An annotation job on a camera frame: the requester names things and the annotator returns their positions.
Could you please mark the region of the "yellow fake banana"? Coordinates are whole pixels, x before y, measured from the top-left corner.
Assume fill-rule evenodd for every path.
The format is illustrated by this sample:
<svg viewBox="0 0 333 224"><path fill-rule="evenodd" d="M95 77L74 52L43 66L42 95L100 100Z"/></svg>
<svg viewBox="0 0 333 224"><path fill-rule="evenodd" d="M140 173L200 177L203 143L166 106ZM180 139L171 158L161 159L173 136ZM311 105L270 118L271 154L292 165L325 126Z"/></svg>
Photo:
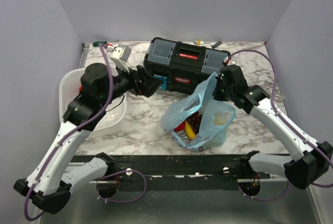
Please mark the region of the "yellow fake banana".
<svg viewBox="0 0 333 224"><path fill-rule="evenodd" d="M196 134L187 121L185 121L184 131L190 140L193 140L195 138Z"/></svg>

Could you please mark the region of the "light blue plastic bag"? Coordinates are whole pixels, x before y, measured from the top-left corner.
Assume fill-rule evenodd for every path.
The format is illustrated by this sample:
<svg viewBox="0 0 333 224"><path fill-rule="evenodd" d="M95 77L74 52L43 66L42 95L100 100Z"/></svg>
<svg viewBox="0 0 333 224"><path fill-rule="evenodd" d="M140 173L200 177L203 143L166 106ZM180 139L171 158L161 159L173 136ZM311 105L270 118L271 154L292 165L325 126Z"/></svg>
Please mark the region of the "light blue plastic bag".
<svg viewBox="0 0 333 224"><path fill-rule="evenodd" d="M161 118L160 125L179 146L201 152L211 147L220 146L226 140L229 125L234 120L236 109L229 104L213 99L213 92L217 83L217 73L212 73L208 79L201 82L188 97L171 104ZM190 140L184 129L175 132L173 129L189 116L199 112L202 120L199 133ZM214 125L214 114L224 112L228 116L228 123L224 126Z"/></svg>

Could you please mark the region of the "red fake fruit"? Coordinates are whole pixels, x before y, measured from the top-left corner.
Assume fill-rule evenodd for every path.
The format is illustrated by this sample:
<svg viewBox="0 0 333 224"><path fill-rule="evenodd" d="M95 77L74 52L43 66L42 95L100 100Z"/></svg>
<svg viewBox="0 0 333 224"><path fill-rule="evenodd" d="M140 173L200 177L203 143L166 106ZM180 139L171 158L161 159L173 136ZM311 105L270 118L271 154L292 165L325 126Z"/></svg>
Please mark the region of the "red fake fruit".
<svg viewBox="0 0 333 224"><path fill-rule="evenodd" d="M182 131L185 128L186 121L182 121L177 127L175 127L173 130L177 133Z"/></svg>

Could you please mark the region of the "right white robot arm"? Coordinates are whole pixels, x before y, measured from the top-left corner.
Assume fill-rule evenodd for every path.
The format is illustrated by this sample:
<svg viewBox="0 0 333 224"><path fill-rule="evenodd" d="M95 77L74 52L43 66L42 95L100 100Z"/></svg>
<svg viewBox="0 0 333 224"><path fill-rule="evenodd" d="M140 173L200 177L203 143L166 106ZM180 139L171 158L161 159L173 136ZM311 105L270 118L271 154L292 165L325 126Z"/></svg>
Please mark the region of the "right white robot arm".
<svg viewBox="0 0 333 224"><path fill-rule="evenodd" d="M298 189L306 189L329 169L332 145L308 135L277 109L259 85L248 86L241 68L235 64L220 69L213 93L217 101L231 101L260 121L288 151L288 156L252 151L242 158L240 174L251 178L258 173L285 177Z"/></svg>

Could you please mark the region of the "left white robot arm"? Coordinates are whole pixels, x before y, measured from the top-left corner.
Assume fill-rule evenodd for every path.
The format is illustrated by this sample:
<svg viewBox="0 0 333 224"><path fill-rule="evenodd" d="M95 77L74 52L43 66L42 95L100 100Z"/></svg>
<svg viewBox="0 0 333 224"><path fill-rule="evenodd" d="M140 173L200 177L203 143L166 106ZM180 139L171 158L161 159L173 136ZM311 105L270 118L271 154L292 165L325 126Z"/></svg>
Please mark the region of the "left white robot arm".
<svg viewBox="0 0 333 224"><path fill-rule="evenodd" d="M149 75L142 66L112 76L110 65L93 63L81 76L82 89L68 104L56 138L34 172L18 179L14 189L43 213L56 214L69 202L71 194L95 179L109 180L119 172L116 161L105 153L66 173L79 146L106 115L112 100L126 92L150 97L163 81Z"/></svg>

